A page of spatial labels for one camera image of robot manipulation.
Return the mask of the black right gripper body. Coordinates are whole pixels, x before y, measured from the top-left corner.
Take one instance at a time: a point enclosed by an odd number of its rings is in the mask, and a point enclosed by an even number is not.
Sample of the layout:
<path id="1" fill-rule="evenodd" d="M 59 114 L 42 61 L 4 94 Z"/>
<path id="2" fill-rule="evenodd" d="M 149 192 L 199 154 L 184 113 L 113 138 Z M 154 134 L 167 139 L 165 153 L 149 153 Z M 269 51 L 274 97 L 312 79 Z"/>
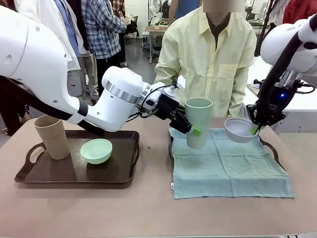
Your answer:
<path id="1" fill-rule="evenodd" d="M 282 111 L 293 99 L 299 83 L 291 86 L 281 86 L 275 83 L 269 92 L 269 109 L 271 111 Z"/>

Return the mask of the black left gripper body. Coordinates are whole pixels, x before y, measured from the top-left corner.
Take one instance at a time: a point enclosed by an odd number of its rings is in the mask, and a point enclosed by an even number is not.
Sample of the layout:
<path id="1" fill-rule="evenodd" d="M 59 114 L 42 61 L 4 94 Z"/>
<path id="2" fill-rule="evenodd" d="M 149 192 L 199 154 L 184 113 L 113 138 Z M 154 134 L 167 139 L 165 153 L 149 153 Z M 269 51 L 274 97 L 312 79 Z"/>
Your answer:
<path id="1" fill-rule="evenodd" d="M 164 93 L 152 93 L 146 99 L 146 117 L 156 116 L 161 120 L 180 121 L 179 102 Z"/>

